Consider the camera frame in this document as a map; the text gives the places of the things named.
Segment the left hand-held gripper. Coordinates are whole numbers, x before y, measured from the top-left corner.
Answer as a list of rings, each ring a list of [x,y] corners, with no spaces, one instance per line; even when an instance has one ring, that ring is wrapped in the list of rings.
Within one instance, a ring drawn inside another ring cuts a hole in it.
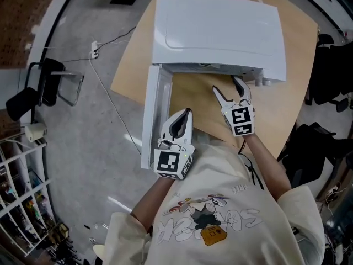
[[[183,180],[193,162],[193,114],[190,108],[173,114],[164,124],[154,150],[153,171],[163,178]]]

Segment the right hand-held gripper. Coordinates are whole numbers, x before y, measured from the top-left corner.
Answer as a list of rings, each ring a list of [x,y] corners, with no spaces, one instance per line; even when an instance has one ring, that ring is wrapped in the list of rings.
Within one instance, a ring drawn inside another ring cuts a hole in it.
[[[226,124],[234,137],[254,133],[254,107],[251,100],[251,91],[248,85],[239,77],[231,75],[231,79],[239,93],[240,102],[228,100],[216,86],[212,91],[221,107]]]

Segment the white appliance with door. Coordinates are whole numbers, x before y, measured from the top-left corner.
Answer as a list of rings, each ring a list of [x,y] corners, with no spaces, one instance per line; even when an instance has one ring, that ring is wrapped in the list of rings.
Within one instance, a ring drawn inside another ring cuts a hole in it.
[[[157,136],[168,118],[175,73],[238,76],[258,87],[284,82],[277,8],[249,0],[156,0],[143,117],[144,169],[153,161]]]

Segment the person's left forearm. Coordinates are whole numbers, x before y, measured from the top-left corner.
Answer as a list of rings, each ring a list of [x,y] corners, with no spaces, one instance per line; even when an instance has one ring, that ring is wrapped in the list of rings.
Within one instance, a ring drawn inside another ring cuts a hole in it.
[[[152,226],[158,209],[173,183],[174,179],[159,177],[130,213],[142,224],[146,231]]]

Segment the person's right forearm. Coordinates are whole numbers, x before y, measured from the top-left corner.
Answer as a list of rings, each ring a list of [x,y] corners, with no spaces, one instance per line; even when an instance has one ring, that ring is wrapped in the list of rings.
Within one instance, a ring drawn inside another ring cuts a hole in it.
[[[243,139],[253,154],[270,194],[278,201],[283,194],[291,190],[291,184],[285,169],[278,163],[256,134],[245,135]]]

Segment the black office chair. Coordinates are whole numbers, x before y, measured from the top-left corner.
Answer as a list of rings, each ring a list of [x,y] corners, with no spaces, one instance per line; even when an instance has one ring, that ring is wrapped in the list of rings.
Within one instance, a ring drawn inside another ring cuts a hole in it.
[[[353,153],[353,139],[336,139],[335,135],[317,122],[292,129],[277,158],[283,164],[292,188],[319,179],[325,160],[336,166]]]
[[[353,110],[353,41],[335,46],[331,35],[318,35],[304,103],[330,103],[338,113]]]

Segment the cream printed shirt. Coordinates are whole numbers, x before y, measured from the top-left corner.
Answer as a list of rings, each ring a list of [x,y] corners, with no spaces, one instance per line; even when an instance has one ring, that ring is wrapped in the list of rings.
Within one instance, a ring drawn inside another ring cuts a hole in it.
[[[199,144],[197,159],[175,181],[148,234],[128,213],[113,213],[103,265],[321,265],[325,238],[310,189],[276,201],[255,185],[235,150]]]

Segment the small white box appliance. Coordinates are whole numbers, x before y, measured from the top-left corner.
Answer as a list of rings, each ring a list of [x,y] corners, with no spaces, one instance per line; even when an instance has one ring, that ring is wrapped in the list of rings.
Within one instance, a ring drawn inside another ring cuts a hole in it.
[[[24,131],[29,142],[34,142],[47,134],[47,126],[43,123],[34,123],[27,125]]]

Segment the black folding chair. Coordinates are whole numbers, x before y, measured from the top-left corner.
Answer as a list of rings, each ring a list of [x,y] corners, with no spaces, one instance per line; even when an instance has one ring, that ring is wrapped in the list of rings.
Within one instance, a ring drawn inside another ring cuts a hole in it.
[[[37,89],[28,86],[31,69],[34,66],[40,69]],[[74,100],[70,100],[61,93],[64,79],[77,84]],[[31,112],[30,122],[33,123],[37,106],[53,107],[60,98],[69,106],[74,107],[78,102],[83,80],[83,74],[66,70],[64,64],[57,60],[45,58],[43,62],[32,62],[26,73],[24,89],[6,101],[7,113],[13,121],[18,121],[24,114]]]

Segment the white shelf rack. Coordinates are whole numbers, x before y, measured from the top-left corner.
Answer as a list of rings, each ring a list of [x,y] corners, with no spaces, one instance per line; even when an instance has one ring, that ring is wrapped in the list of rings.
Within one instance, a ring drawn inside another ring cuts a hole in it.
[[[0,234],[24,257],[56,226],[44,169],[46,146],[23,133],[0,140]]]

